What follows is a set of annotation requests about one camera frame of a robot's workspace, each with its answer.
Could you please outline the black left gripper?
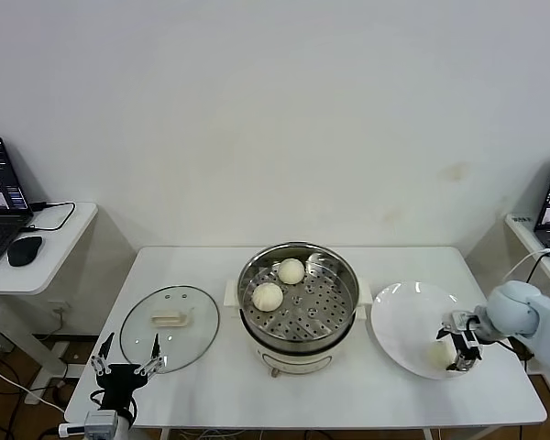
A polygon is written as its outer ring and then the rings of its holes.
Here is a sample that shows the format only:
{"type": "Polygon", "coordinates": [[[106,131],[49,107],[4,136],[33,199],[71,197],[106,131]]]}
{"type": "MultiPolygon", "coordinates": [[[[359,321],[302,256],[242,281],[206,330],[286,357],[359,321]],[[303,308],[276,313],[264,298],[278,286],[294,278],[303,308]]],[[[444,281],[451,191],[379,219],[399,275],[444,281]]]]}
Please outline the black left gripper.
{"type": "Polygon", "coordinates": [[[100,345],[97,353],[91,356],[90,364],[96,374],[96,383],[104,391],[100,408],[102,410],[128,410],[133,392],[148,383],[148,377],[157,374],[164,366],[159,335],[155,335],[149,361],[138,364],[112,364],[108,366],[107,357],[114,340],[111,333],[100,345]]]}

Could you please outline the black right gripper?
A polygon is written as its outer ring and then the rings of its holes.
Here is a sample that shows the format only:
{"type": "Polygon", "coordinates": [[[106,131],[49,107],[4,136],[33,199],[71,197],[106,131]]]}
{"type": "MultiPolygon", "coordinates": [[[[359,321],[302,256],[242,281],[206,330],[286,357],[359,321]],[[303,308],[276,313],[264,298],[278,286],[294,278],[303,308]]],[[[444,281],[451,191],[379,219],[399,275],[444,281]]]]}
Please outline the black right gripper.
{"type": "Polygon", "coordinates": [[[436,340],[453,337],[456,355],[445,368],[447,371],[469,371],[478,360],[482,360],[482,351],[476,335],[471,330],[457,334],[457,328],[451,323],[443,323],[438,330],[436,340]]]}

